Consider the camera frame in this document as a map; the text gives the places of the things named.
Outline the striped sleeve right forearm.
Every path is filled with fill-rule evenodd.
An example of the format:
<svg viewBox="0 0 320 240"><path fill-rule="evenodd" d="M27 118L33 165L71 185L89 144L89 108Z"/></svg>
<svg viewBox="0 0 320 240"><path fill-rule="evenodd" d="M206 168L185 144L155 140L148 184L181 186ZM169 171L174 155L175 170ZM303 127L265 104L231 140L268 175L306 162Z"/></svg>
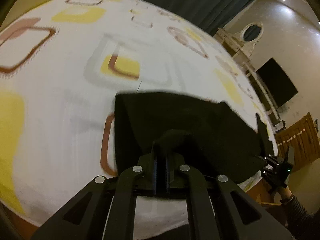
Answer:
<svg viewBox="0 0 320 240"><path fill-rule="evenodd" d="M310 215L288 187L278 189L287 216L287 229L295 239L319 239L319 210Z"/></svg>

